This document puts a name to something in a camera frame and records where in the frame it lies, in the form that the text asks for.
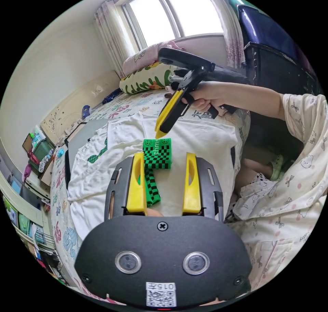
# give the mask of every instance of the printed bedsheet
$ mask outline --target printed bedsheet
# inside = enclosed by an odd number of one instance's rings
[[[101,106],[85,121],[92,119],[108,120],[128,117],[136,112],[158,116],[164,107],[167,99],[164,98],[165,90],[149,91],[145,94],[129,96],[122,94],[115,100]],[[240,169],[240,159],[244,143],[246,141],[249,127],[250,114],[247,110],[237,110],[233,115],[225,114],[223,117],[211,119],[208,113],[200,113],[195,110],[188,110],[183,116],[184,119],[204,119],[206,121],[220,122],[226,125],[233,125],[236,128],[238,144],[236,146],[235,174]],[[87,296],[100,299],[92,295],[82,284],[75,269],[74,262],[81,246],[81,239],[78,237],[70,214],[69,203],[67,201],[67,190],[65,185],[65,159],[63,156],[55,158],[51,184],[51,221],[53,226],[56,249],[65,268],[75,281],[77,287]]]

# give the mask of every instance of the person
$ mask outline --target person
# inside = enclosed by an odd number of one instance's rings
[[[253,269],[252,291],[295,257],[310,236],[328,191],[328,105],[323,95],[279,94],[271,89],[224,82],[202,82],[191,93],[191,108],[207,112],[223,104],[278,118],[304,148],[282,178],[271,169],[243,160],[236,176],[239,196],[227,224],[241,237]]]

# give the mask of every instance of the green checkered cloth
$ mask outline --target green checkered cloth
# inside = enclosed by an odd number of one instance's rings
[[[143,154],[145,163],[146,201],[147,207],[150,207],[161,201],[153,170],[171,168],[171,139],[144,140]]]
[[[145,160],[145,168],[171,168],[171,139],[144,140],[143,153]]]

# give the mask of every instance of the curtain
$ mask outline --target curtain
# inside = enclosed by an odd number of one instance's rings
[[[114,1],[105,1],[95,13],[95,23],[113,70],[122,79],[124,61],[136,53]]]
[[[228,66],[241,68],[245,62],[244,40],[238,17],[226,0],[212,0],[221,21]]]

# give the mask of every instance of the pajamas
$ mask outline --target pajamas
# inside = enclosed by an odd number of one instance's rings
[[[289,132],[304,143],[283,179],[262,174],[241,189],[227,224],[242,238],[253,269],[252,290],[281,272],[310,236],[328,187],[328,106],[323,95],[283,96]]]

